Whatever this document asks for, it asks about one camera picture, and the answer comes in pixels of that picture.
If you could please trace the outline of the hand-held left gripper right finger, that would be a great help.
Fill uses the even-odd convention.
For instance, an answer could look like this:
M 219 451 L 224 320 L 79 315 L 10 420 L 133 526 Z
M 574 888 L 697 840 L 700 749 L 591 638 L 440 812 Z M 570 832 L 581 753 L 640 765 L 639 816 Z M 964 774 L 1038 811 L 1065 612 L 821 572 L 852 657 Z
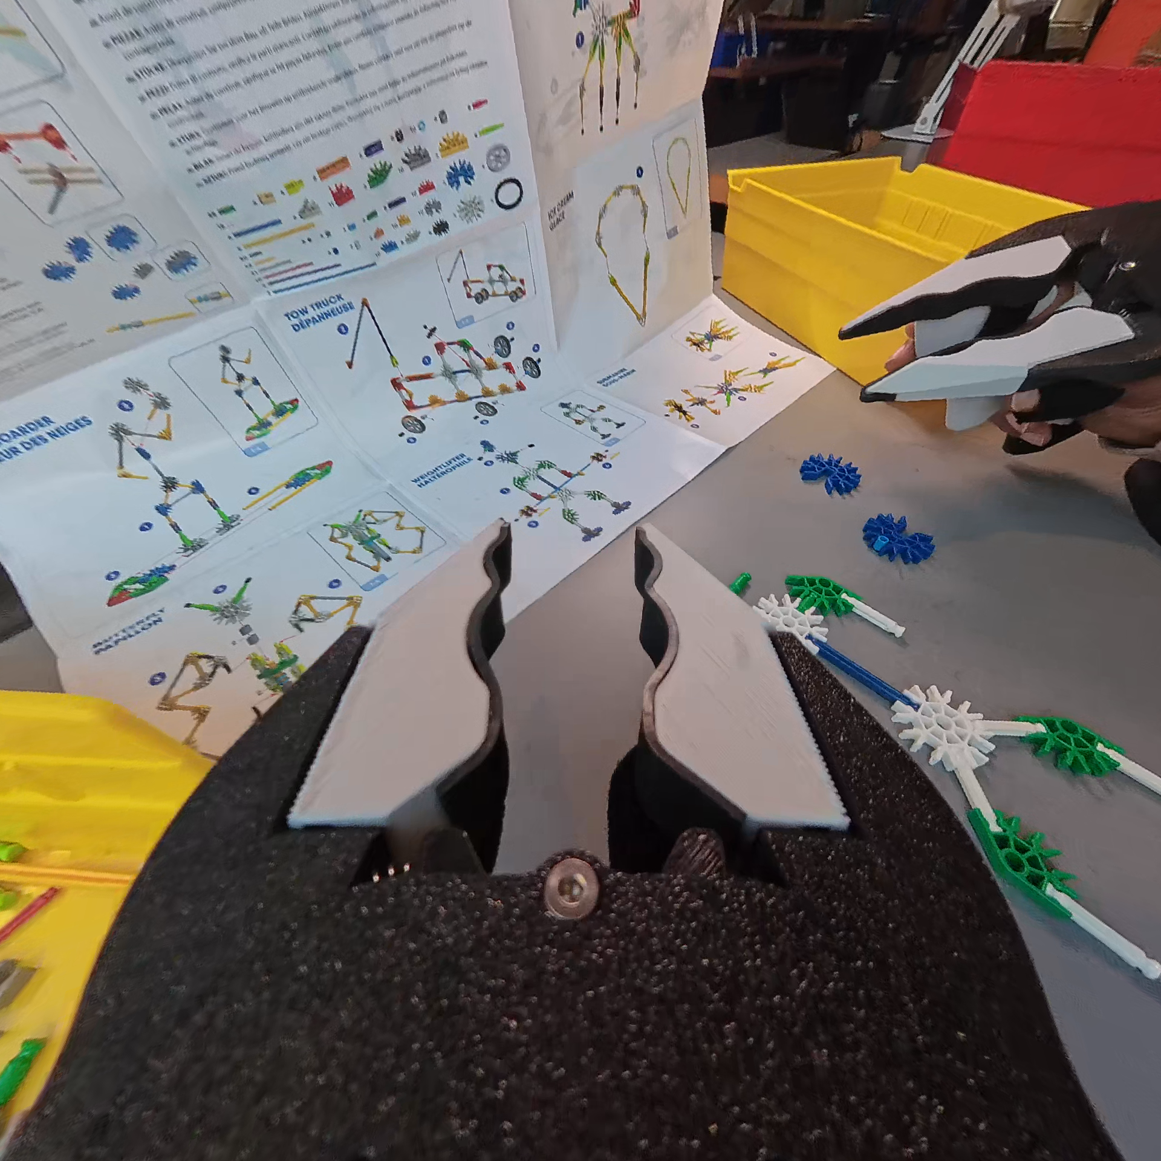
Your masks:
M 650 523 L 633 530 L 633 580 L 654 670 L 610 783 L 613 868 L 658 872 L 689 830 L 741 872 L 773 870 L 784 833 L 848 834 L 832 753 L 759 615 Z

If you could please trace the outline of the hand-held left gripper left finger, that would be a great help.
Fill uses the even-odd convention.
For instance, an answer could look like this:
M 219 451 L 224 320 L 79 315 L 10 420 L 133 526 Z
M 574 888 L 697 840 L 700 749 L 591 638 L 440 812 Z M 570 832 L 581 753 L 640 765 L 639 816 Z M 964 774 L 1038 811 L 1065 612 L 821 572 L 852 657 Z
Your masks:
M 491 659 L 513 529 L 498 518 L 375 621 L 288 812 L 375 829 L 394 868 L 495 868 L 509 789 Z

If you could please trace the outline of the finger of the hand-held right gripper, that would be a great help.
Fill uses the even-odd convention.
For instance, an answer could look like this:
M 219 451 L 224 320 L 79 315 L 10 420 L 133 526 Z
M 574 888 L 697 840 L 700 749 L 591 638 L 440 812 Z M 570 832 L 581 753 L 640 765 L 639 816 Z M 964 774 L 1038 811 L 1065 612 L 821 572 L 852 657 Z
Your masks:
M 845 324 L 842 340 L 914 326 L 917 341 L 971 341 L 995 309 L 1033 308 L 1073 257 L 1062 236 L 968 255 Z
M 918 320 L 917 357 L 864 387 L 861 400 L 944 400 L 947 428 L 965 431 L 1000 413 L 1033 367 L 1102 352 L 1135 337 L 1130 320 L 1119 313 L 1067 306 L 1031 328 L 982 338 L 989 312 L 976 306 L 944 319 Z

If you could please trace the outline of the yellow plastic bin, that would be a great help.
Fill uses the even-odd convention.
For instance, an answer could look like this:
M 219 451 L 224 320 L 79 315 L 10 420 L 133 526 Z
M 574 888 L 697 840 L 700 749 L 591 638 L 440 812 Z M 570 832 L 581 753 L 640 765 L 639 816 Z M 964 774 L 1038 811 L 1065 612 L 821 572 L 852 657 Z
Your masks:
M 49 1080 L 85 988 L 144 862 L 213 765 L 123 706 L 85 695 L 2 693 L 2 926 L 47 885 L 60 895 L 3 944 L 35 968 L 3 1007 L 2 1065 L 53 1029 L 7 1112 L 3 1145 Z
M 723 288 L 863 385 L 906 333 L 843 341 L 843 324 L 987 241 L 1084 208 L 893 156 L 733 168 L 729 182 Z

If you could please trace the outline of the white green blue toy assembly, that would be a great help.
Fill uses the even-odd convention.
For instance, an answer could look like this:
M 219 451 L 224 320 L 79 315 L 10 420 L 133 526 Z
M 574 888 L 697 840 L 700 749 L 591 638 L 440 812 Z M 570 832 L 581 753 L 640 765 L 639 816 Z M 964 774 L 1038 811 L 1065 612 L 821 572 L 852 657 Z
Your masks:
M 893 637 L 904 635 L 903 624 L 828 576 L 792 574 L 787 584 L 784 594 L 761 597 L 754 605 L 766 628 L 792 635 L 808 652 L 890 702 L 899 739 L 955 778 L 968 805 L 968 823 L 997 876 L 1049 914 L 1087 931 L 1141 975 L 1159 979 L 1159 960 L 1083 905 L 1072 884 L 1074 874 L 1058 865 L 1062 852 L 1041 832 L 1027 829 L 1019 816 L 995 808 L 978 771 L 991 760 L 995 739 L 1008 738 L 1033 746 L 1070 774 L 1121 774 L 1152 793 L 1160 790 L 1159 775 L 1077 720 L 1060 715 L 993 720 L 937 685 L 893 686 L 830 644 L 824 620 L 827 615 L 857 615 Z

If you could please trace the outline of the pile of colourful toy pieces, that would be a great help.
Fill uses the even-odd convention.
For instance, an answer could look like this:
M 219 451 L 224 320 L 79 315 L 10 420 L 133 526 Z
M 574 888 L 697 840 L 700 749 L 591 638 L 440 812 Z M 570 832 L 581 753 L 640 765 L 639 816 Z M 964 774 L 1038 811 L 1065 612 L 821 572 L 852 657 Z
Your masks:
M 28 926 L 42 910 L 51 905 L 51 902 L 63 891 L 58 885 L 47 885 L 36 897 L 22 905 L 17 913 L 3 923 L 2 941 L 6 944 L 13 935 L 18 934 Z M 21 989 L 31 981 L 35 968 L 22 963 L 20 959 L 3 959 L 3 1007 L 11 1003 Z M 20 1090 L 24 1087 L 34 1067 L 47 1049 L 53 1029 L 43 1035 L 27 1036 L 21 1040 L 16 1053 L 4 1062 L 2 1068 L 2 1109 L 7 1112 Z

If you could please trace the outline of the person's right hand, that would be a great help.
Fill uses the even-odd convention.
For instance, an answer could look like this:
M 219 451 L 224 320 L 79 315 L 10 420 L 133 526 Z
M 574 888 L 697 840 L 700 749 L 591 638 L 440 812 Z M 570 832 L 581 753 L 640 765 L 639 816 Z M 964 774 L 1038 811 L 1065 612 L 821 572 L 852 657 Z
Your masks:
M 1160 375 L 1127 384 L 1112 399 L 1098 384 L 1058 384 L 1044 393 L 1025 388 L 1005 400 L 991 422 L 1038 450 L 1088 429 L 1109 445 L 1154 449 L 1160 440 Z

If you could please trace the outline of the red plastic bin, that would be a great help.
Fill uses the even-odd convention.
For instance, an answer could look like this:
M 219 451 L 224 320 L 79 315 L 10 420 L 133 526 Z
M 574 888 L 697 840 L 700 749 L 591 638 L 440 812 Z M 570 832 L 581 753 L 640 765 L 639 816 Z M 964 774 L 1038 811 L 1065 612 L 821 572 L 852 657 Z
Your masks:
M 1160 69 L 993 60 L 962 69 L 928 161 L 1110 207 L 1160 197 Z

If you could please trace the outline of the orange crate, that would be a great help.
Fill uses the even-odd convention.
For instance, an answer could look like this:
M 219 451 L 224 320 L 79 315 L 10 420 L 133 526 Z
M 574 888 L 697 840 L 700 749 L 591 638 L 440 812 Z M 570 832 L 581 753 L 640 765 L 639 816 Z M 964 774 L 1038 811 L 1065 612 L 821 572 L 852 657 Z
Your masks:
M 1145 44 L 1159 34 L 1159 1 L 1102 2 L 1084 53 L 1085 64 L 1125 67 L 1139 63 Z

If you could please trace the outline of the blue crate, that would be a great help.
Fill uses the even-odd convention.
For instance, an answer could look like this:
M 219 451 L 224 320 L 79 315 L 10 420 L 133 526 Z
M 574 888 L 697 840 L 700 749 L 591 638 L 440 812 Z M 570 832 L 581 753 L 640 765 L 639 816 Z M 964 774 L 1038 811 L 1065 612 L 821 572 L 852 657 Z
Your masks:
M 719 80 L 774 77 L 795 64 L 787 44 L 758 22 L 740 19 L 718 30 L 708 76 Z

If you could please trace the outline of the folded paper instruction sheet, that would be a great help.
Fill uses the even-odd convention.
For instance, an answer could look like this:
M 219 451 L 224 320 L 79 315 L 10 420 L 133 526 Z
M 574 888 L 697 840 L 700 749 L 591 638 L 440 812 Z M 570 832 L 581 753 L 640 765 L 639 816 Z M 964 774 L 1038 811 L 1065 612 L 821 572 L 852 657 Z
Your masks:
M 3 2 L 3 566 L 219 757 L 494 518 L 520 612 L 830 371 L 712 295 L 722 2 Z

